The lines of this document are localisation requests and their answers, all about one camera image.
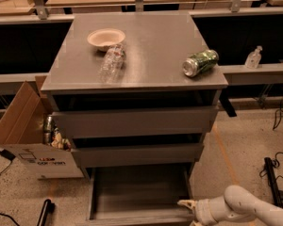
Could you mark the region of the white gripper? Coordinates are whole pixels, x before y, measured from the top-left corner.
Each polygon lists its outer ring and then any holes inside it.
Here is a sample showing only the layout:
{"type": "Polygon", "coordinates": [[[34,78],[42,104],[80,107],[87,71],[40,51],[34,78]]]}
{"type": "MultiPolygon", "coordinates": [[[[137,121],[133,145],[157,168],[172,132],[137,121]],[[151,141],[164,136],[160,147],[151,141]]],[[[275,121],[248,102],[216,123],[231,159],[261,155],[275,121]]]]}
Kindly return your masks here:
{"type": "Polygon", "coordinates": [[[213,226],[217,223],[210,211],[208,199],[200,201],[180,200],[177,204],[193,210],[196,222],[202,226],[213,226]]]}

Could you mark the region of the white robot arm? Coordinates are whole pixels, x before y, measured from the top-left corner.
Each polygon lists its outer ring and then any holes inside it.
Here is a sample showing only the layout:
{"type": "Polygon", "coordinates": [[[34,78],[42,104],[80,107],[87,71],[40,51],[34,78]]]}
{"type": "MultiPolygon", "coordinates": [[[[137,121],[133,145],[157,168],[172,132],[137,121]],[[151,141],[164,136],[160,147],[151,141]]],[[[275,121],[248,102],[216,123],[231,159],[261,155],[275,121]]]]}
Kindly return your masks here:
{"type": "Polygon", "coordinates": [[[228,186],[216,198],[180,200],[177,204],[192,211],[191,226],[214,226],[222,221],[249,222],[256,218],[267,226],[283,226],[283,208],[262,201],[237,185],[228,186]]]}

